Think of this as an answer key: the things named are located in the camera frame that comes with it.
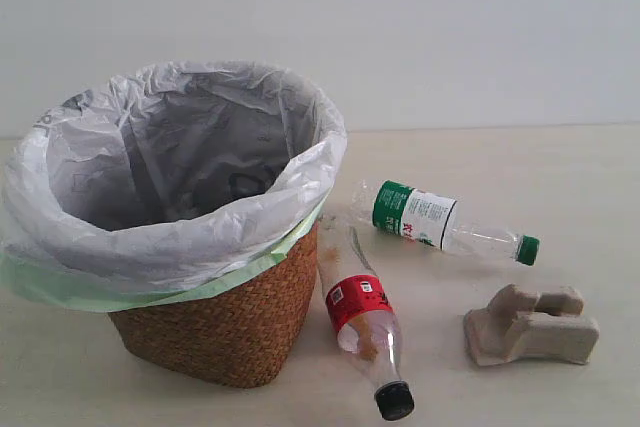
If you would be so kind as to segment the green label plastic bottle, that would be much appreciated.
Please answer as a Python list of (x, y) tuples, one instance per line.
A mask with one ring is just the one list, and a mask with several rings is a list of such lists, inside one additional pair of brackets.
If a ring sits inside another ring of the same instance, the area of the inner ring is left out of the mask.
[(532, 266), (540, 247), (536, 237), (472, 219), (457, 199), (392, 180), (360, 182), (351, 209), (382, 232), (449, 254)]

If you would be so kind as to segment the white and green bin liner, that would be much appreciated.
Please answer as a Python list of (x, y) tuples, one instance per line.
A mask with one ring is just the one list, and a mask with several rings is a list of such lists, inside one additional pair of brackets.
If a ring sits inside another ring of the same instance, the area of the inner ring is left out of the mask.
[(288, 69), (115, 76), (49, 109), (8, 156), (1, 283), (100, 313), (217, 296), (309, 232), (346, 147), (335, 104)]

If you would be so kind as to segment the woven brown wicker basket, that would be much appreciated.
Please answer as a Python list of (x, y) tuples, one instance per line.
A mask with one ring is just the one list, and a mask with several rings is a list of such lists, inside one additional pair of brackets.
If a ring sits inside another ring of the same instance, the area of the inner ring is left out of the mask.
[(317, 231), (287, 257), (219, 296), (112, 312), (134, 356), (199, 380), (236, 388), (270, 383), (303, 327), (317, 275)]

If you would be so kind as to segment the beige moulded pulp packaging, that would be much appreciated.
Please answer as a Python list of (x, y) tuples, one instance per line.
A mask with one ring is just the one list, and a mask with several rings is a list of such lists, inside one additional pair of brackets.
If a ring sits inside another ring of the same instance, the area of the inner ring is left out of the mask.
[(525, 359), (585, 365), (600, 330), (583, 309), (583, 297), (572, 287), (534, 290), (509, 284), (487, 306), (464, 316), (467, 351), (481, 367)]

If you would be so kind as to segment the red label plastic bottle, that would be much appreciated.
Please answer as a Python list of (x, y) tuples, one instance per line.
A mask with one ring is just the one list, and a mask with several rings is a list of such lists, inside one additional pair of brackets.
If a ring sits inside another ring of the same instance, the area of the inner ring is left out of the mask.
[(397, 421), (415, 408), (400, 373), (402, 334), (384, 287), (366, 259), (355, 226), (328, 212), (317, 223), (322, 294), (341, 351), (372, 384), (381, 417)]

